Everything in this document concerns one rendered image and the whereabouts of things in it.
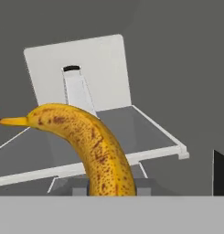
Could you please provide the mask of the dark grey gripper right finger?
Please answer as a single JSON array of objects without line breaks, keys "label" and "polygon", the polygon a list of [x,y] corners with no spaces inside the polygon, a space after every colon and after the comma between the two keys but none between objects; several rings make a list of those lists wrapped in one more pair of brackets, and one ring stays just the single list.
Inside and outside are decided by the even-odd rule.
[{"label": "dark grey gripper right finger", "polygon": [[138,196],[175,196],[176,193],[159,185],[151,178],[135,178],[136,194]]}]

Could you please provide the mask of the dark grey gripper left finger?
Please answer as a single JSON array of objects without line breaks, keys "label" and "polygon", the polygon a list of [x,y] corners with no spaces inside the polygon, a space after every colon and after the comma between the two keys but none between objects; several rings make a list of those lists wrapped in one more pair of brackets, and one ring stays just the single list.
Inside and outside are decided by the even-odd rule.
[{"label": "dark grey gripper left finger", "polygon": [[85,197],[89,194],[89,180],[87,178],[57,179],[51,188],[52,196]]}]

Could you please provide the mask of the yellow brown-spotted banana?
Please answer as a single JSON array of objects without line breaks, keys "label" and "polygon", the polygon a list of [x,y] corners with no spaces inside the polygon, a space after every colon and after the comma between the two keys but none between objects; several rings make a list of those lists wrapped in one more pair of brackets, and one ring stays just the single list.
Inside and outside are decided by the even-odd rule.
[{"label": "yellow brown-spotted banana", "polygon": [[53,133],[67,141],[85,168],[91,196],[135,196],[133,173],[112,131],[82,108],[46,103],[25,116],[0,118],[1,125],[25,126]]}]

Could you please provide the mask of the white fridge vent column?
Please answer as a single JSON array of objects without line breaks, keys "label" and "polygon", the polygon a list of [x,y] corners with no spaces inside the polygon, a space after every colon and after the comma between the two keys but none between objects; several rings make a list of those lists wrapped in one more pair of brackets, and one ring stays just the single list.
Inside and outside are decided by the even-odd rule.
[{"label": "white fridge vent column", "polygon": [[96,116],[91,94],[79,65],[68,65],[62,69],[67,104],[83,109]]}]

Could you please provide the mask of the white fridge back panel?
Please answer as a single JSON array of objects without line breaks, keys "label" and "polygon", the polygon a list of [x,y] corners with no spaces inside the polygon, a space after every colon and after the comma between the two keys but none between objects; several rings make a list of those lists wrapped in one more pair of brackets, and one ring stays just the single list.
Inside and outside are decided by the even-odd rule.
[{"label": "white fridge back panel", "polygon": [[66,101],[62,69],[69,65],[80,66],[96,111],[132,104],[120,34],[26,48],[24,56],[39,105]]}]

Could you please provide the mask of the glass fridge shelf white frame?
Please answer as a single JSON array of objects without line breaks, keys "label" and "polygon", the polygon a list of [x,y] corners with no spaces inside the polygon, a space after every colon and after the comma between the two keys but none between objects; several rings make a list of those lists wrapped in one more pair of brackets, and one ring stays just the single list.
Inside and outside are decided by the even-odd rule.
[{"label": "glass fridge shelf white frame", "polygon": [[[146,160],[156,158],[166,159],[175,154],[180,160],[189,157],[184,144],[133,105],[101,111],[96,117],[103,121],[117,138],[130,165],[140,165]],[[46,133],[55,137],[58,144],[64,144],[67,149],[71,150],[73,158],[79,157],[67,141],[55,134],[30,127],[20,127],[24,131],[13,137],[12,142],[26,137],[29,133]]]}]

